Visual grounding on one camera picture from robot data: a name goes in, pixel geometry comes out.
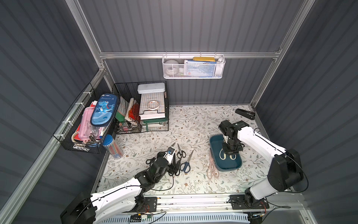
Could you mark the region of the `blue handled scissors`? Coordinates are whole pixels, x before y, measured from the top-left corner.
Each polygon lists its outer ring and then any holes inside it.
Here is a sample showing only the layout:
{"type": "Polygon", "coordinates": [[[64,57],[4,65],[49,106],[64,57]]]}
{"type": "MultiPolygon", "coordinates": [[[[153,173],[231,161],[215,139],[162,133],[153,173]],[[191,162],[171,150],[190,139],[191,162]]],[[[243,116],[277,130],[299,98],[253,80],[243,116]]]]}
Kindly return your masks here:
{"type": "Polygon", "coordinates": [[[182,163],[182,164],[180,165],[180,171],[181,171],[181,172],[183,172],[183,173],[185,173],[185,174],[187,174],[187,173],[190,172],[190,170],[191,170],[190,160],[191,160],[191,158],[192,158],[192,156],[193,156],[193,153],[194,153],[194,151],[192,151],[192,152],[190,153],[190,155],[189,155],[187,161],[185,161],[184,163],[182,163]]]}

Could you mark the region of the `small black scissors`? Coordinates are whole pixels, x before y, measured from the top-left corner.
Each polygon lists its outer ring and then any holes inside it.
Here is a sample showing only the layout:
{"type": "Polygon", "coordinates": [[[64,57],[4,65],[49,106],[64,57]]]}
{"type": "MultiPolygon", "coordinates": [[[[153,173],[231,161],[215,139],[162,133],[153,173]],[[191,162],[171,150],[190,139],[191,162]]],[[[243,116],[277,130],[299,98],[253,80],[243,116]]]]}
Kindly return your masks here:
{"type": "Polygon", "coordinates": [[[181,147],[180,147],[179,144],[178,144],[177,157],[178,157],[179,159],[182,159],[182,158],[185,158],[185,157],[186,157],[186,152],[181,149],[181,147]]]}

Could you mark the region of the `yellow handled scissors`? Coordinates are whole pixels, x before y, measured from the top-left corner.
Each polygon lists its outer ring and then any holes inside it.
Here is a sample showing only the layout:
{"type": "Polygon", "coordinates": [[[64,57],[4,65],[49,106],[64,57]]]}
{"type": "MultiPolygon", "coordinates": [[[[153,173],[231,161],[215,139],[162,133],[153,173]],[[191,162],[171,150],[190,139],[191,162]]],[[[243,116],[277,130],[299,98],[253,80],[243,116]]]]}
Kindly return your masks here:
{"type": "Polygon", "coordinates": [[[221,149],[220,152],[219,152],[219,158],[220,158],[221,160],[226,160],[227,157],[228,157],[230,160],[233,160],[233,161],[237,159],[237,155],[227,155],[227,154],[224,152],[224,150],[221,149]]]}

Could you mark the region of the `teal storage box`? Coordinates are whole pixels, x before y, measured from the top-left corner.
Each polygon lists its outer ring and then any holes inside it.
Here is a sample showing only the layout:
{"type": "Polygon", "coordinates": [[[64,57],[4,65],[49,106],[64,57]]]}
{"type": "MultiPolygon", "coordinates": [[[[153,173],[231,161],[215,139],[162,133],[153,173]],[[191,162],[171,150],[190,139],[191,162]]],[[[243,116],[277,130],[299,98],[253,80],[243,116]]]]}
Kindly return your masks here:
{"type": "Polygon", "coordinates": [[[210,153],[215,167],[220,172],[228,172],[239,169],[242,166],[242,159],[239,154],[226,154],[222,148],[224,138],[222,135],[213,135],[209,139],[210,153]]]}

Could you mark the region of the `pink handled scissors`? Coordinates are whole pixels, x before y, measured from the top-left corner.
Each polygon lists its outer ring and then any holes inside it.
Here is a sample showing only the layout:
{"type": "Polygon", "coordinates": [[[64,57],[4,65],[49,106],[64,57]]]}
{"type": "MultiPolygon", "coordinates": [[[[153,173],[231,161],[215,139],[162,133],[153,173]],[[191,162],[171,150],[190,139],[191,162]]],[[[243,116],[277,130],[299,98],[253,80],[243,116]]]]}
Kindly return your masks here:
{"type": "Polygon", "coordinates": [[[209,153],[209,163],[207,168],[207,177],[209,180],[212,178],[219,178],[220,174],[218,169],[215,166],[215,162],[212,156],[212,153],[209,153]]]}

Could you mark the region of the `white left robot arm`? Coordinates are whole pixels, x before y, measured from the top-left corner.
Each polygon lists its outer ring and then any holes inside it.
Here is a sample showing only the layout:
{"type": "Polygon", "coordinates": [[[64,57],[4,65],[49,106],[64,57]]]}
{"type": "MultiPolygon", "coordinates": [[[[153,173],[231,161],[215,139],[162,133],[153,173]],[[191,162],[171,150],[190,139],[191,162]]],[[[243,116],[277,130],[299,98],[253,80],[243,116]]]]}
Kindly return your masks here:
{"type": "Polygon", "coordinates": [[[157,184],[169,171],[175,149],[159,152],[149,168],[137,173],[122,185],[98,193],[88,190],[79,193],[60,214],[63,224],[99,224],[123,212],[141,209],[145,204],[143,194],[157,184]]]}

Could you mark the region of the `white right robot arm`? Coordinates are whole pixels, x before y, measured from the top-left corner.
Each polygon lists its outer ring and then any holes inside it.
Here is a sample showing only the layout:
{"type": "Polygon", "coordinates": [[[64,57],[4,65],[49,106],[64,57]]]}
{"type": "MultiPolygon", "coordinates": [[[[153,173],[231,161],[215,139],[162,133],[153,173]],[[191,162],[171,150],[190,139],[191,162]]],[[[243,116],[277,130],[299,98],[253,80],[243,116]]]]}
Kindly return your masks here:
{"type": "Polygon", "coordinates": [[[297,151],[286,150],[271,142],[244,121],[231,123],[225,120],[220,123],[219,129],[224,137],[222,149],[226,154],[236,155],[246,145],[269,163],[267,177],[245,190],[244,203],[247,207],[254,208],[264,198],[283,192],[305,178],[297,151]]]}

